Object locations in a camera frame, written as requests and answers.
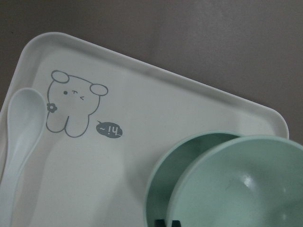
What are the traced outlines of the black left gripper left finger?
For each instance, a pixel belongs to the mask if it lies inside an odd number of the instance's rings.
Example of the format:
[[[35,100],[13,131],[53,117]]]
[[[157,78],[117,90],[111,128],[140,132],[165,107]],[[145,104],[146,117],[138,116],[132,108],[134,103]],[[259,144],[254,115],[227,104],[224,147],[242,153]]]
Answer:
[[[154,221],[154,226],[155,227],[166,227],[165,220],[164,219],[156,219]]]

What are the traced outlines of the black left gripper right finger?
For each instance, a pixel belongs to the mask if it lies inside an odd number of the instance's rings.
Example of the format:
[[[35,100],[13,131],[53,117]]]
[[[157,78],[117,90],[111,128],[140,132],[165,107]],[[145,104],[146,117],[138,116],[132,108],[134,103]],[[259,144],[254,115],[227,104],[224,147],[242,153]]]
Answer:
[[[171,227],[182,227],[182,225],[179,220],[172,220]]]

